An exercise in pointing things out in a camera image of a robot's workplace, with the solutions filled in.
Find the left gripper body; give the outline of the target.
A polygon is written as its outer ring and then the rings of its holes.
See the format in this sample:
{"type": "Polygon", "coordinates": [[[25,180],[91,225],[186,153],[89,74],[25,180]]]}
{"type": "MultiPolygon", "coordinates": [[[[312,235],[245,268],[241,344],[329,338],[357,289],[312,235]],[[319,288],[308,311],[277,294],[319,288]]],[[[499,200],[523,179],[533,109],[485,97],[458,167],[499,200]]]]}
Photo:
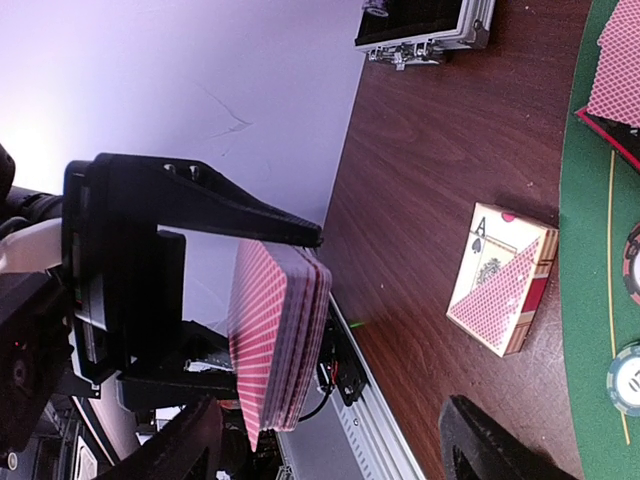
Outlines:
{"type": "Polygon", "coordinates": [[[81,374],[122,400],[235,395],[227,340],[183,317],[185,232],[213,231],[216,173],[192,160],[101,154],[65,171],[62,259],[81,374]]]}

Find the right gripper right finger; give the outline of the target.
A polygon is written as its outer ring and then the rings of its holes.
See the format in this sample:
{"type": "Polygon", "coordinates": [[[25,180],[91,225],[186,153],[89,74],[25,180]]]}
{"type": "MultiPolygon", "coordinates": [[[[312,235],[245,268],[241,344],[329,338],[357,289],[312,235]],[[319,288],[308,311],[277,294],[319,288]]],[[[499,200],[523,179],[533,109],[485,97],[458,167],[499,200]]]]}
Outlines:
{"type": "Polygon", "coordinates": [[[570,479],[530,450],[463,395],[449,397],[439,417],[442,463],[447,479],[570,479]]]}

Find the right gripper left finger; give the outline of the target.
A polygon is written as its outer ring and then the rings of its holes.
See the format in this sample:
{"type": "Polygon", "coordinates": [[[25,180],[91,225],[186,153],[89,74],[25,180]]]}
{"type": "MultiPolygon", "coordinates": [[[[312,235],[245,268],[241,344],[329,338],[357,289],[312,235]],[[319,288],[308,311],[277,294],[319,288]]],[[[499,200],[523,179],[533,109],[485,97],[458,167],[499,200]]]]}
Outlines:
{"type": "Polygon", "coordinates": [[[213,397],[186,406],[104,479],[215,479],[222,453],[223,418],[213,397]]]}

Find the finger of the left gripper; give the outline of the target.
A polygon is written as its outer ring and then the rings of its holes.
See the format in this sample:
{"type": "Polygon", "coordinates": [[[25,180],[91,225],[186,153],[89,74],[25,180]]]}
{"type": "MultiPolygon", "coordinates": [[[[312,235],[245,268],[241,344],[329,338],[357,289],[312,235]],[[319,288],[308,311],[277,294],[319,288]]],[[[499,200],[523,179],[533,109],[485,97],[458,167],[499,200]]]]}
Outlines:
{"type": "Polygon", "coordinates": [[[162,168],[164,225],[309,248],[322,243],[318,224],[262,202],[202,162],[171,159],[162,168]]]}

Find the red-backed card deck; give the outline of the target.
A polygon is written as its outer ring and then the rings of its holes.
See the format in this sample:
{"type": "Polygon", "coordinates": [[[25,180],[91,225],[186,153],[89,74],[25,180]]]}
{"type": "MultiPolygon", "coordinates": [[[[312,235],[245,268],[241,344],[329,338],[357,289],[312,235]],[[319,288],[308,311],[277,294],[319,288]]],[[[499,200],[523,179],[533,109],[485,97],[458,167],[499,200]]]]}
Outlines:
{"type": "Polygon", "coordinates": [[[289,245],[238,245],[228,309],[228,340],[252,449],[267,430],[296,428],[328,316],[330,270],[289,245]]]}

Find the green chip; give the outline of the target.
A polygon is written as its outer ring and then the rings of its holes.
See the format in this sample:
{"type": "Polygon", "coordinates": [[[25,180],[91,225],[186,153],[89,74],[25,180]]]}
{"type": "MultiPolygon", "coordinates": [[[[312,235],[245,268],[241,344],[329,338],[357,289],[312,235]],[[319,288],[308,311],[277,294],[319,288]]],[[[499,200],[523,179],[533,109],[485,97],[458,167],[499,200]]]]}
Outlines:
{"type": "Polygon", "coordinates": [[[623,348],[612,360],[606,377],[612,404],[623,414],[639,416],[639,343],[623,348]]]}

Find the brown chip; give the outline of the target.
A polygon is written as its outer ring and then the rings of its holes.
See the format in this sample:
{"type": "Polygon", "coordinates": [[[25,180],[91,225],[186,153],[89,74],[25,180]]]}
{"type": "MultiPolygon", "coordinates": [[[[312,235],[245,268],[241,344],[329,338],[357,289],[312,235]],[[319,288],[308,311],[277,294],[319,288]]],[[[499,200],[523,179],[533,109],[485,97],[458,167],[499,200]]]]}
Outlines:
{"type": "Polygon", "coordinates": [[[637,223],[626,238],[622,263],[624,286],[636,304],[640,304],[639,239],[640,224],[637,223]]]}

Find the dealt card player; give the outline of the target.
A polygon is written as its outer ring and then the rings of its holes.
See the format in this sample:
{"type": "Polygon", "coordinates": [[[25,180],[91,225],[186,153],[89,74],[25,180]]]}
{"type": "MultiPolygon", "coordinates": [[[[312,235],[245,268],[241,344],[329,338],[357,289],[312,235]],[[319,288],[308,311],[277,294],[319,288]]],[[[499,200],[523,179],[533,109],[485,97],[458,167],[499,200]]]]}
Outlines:
{"type": "Polygon", "coordinates": [[[639,126],[639,2],[619,1],[598,38],[587,112],[639,126]]]}

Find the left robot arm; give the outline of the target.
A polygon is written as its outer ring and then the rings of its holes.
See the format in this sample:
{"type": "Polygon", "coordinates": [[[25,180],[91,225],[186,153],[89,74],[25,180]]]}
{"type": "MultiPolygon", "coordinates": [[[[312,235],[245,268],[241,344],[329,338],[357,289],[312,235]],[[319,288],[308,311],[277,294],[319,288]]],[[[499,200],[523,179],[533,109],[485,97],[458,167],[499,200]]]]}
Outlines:
{"type": "Polygon", "coordinates": [[[26,447],[68,367],[115,377],[130,411],[233,399],[227,371],[190,360],[228,351],[186,321],[186,231],[314,248],[319,225],[190,159],[102,153],[70,162],[61,195],[14,185],[1,157],[1,450],[26,447]]]}

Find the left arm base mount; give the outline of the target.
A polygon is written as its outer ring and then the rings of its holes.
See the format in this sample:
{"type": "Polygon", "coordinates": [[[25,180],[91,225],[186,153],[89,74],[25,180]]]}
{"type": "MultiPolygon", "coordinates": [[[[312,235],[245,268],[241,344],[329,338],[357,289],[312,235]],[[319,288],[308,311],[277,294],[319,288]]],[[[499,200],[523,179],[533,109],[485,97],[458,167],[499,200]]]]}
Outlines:
{"type": "Polygon", "coordinates": [[[328,319],[316,367],[320,386],[335,389],[346,407],[356,403],[368,385],[364,367],[342,326],[328,319]]]}

